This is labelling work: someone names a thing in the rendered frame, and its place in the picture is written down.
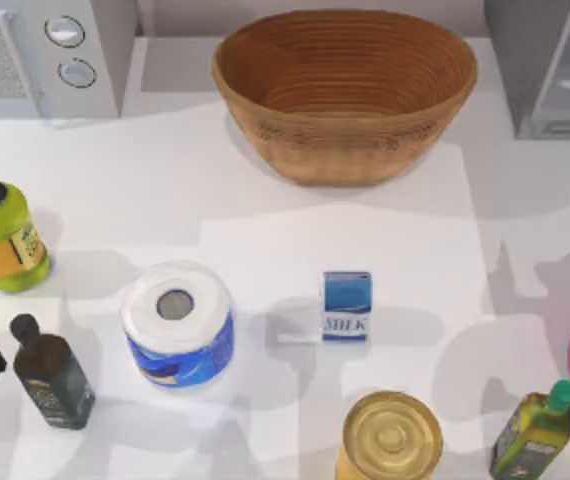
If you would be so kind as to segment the blue and white milk carton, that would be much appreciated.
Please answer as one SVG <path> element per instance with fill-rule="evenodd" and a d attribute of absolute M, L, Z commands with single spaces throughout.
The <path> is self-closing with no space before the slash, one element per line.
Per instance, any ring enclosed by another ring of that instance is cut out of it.
<path fill-rule="evenodd" d="M 372 276 L 367 271 L 327 271 L 322 283 L 322 340 L 366 341 L 372 310 Z"/>

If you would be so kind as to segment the white and blue paper roll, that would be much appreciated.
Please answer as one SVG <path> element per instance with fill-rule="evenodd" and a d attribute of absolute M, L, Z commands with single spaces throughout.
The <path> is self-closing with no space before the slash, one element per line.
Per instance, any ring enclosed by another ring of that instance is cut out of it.
<path fill-rule="evenodd" d="M 199 263 L 174 261 L 144 272 L 125 290 L 121 319 L 136 366 L 161 388 L 203 385 L 232 360 L 231 296 Z"/>

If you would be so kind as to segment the brown wicker basket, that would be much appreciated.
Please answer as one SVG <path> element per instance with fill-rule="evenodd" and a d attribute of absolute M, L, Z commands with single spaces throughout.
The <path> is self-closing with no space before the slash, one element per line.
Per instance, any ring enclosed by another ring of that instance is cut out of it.
<path fill-rule="evenodd" d="M 410 168 L 477 81 L 458 35 L 391 11 L 294 10 L 225 37 L 212 76 L 254 151 L 308 186 L 369 186 Z"/>

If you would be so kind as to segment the gold tin can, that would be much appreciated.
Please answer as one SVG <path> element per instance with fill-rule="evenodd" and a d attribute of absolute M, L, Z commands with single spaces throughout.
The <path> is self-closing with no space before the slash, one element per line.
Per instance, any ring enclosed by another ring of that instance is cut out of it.
<path fill-rule="evenodd" d="M 334 480 L 433 480 L 442 452 L 441 427 L 424 403 L 372 392 L 345 418 Z"/>

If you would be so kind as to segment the round white microwave knob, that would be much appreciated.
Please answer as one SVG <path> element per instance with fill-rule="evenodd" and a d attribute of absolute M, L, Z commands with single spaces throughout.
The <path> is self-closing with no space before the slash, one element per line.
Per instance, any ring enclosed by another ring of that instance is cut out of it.
<path fill-rule="evenodd" d="M 76 89 L 89 88 L 97 80 L 97 72 L 94 67 L 80 58 L 60 63 L 57 67 L 57 73 L 61 81 Z"/>
<path fill-rule="evenodd" d="M 85 40 L 83 25 L 70 16 L 47 19 L 44 33 L 50 42 L 61 48 L 76 48 Z"/>

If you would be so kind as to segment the dark square glass bottle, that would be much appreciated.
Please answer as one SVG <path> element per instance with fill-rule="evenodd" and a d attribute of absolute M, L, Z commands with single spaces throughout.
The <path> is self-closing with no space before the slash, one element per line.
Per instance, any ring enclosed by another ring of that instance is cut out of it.
<path fill-rule="evenodd" d="M 43 333 L 27 313 L 14 317 L 10 330 L 19 342 L 14 372 L 46 423 L 83 429 L 95 394 L 69 343 L 59 335 Z"/>

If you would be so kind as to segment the yellow-green juice bottle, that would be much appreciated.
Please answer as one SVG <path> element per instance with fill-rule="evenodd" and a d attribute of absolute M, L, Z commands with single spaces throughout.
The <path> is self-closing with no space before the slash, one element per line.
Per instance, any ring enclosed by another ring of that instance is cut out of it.
<path fill-rule="evenodd" d="M 16 186 L 0 181 L 0 291 L 16 293 L 42 282 L 50 257 Z"/>

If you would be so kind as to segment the green oil bottle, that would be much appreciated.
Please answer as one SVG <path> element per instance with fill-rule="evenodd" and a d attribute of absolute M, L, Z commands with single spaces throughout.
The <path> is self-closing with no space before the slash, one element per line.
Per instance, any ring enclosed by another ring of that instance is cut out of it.
<path fill-rule="evenodd" d="M 539 480 L 570 440 L 570 380 L 523 397 L 494 443 L 493 480 Z"/>

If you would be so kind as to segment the pale microwave oven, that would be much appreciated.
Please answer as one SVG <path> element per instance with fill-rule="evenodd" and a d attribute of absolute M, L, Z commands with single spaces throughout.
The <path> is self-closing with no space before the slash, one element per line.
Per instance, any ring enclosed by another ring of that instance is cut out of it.
<path fill-rule="evenodd" d="M 47 19 L 70 16 L 85 29 L 76 48 L 44 33 Z M 139 32 L 137 0 L 0 0 L 0 118 L 119 117 Z M 80 58 L 97 72 L 89 88 L 60 80 L 60 63 Z"/>

